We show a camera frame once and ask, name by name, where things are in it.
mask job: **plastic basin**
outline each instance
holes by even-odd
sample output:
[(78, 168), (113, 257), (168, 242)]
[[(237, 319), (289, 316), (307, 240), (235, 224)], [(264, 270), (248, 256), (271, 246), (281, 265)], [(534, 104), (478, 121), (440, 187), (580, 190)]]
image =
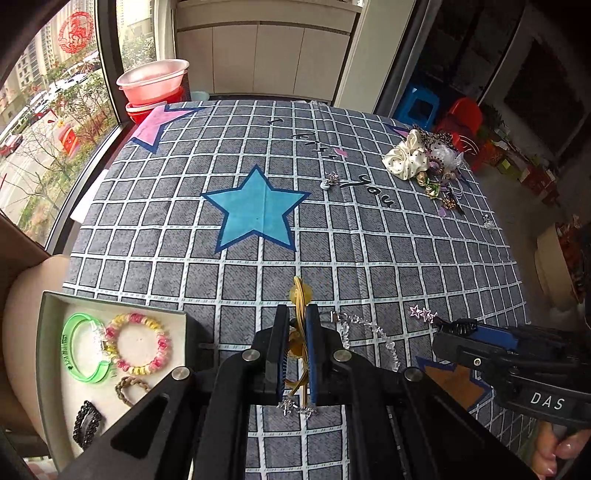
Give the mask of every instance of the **plastic basin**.
[(132, 105), (131, 102), (125, 105), (125, 109), (129, 114), (129, 117), (134, 121), (136, 124), (140, 124), (143, 122), (146, 117), (150, 114), (152, 110), (154, 110), (157, 106), (166, 105), (168, 103), (177, 103), (182, 102), (184, 96), (183, 87), (179, 87), (176, 92), (172, 95), (166, 97), (161, 102), (157, 103), (148, 103), (146, 105)]
[(125, 72), (117, 85), (132, 105), (150, 105), (175, 92), (188, 67), (187, 60), (152, 61)]

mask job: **cabinet door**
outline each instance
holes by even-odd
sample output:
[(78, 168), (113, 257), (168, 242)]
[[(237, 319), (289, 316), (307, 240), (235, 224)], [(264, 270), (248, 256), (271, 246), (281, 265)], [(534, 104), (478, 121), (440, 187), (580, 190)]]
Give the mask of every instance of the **cabinet door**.
[(177, 33), (178, 56), (189, 62), (191, 90), (213, 93), (213, 28)]
[(257, 25), (213, 27), (215, 93), (252, 93)]
[(256, 36), (255, 93), (291, 96), (296, 84), (304, 29), (259, 25)]
[(332, 101), (348, 44), (348, 35), (304, 29), (294, 95)]

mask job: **red bucket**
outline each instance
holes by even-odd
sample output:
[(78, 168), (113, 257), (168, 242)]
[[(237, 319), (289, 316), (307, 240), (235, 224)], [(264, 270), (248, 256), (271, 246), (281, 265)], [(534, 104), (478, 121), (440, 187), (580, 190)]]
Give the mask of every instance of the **red bucket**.
[(131, 103), (125, 105), (125, 110), (129, 114), (129, 117), (134, 121), (136, 124), (140, 124), (144, 121), (144, 119), (150, 114), (152, 110), (154, 110), (157, 106), (166, 105), (168, 103), (177, 103), (182, 102), (184, 97), (184, 89), (183, 87), (179, 87), (174, 93), (170, 96), (166, 97), (164, 100), (158, 103), (152, 103), (151, 105), (140, 105), (135, 106)]

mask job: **green bangle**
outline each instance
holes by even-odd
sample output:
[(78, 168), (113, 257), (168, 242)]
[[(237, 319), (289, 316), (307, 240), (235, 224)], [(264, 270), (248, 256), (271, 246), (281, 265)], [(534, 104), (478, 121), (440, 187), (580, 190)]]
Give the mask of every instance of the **green bangle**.
[(106, 374), (111, 368), (111, 362), (108, 360), (101, 360), (94, 373), (88, 377), (85, 377), (82, 375), (80, 370), (78, 370), (72, 355), (72, 339), (74, 338), (74, 332), (80, 325), (87, 322), (92, 325), (93, 330), (100, 331), (105, 329), (105, 326), (100, 320), (97, 320), (86, 313), (75, 313), (70, 318), (68, 318), (68, 321), (61, 331), (61, 358), (66, 364), (66, 368), (68, 369), (70, 375), (75, 379), (84, 383), (97, 383), (105, 378)]

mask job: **brown braided hair tie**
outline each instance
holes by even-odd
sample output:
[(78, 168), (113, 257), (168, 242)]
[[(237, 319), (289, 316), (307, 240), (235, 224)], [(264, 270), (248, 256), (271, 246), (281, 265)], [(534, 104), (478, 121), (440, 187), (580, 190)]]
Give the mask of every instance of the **brown braided hair tie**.
[(127, 405), (128, 407), (133, 407), (134, 404), (131, 403), (127, 399), (127, 397), (123, 393), (123, 389), (127, 388), (127, 387), (131, 387), (132, 385), (139, 385), (140, 387), (142, 387), (146, 391), (146, 393), (149, 392), (150, 390), (152, 390), (152, 387), (150, 387), (144, 380), (142, 380), (140, 378), (123, 377), (120, 380), (120, 382), (115, 385), (115, 392), (117, 393), (117, 397), (119, 397), (119, 399), (123, 403), (125, 403), (125, 405)]

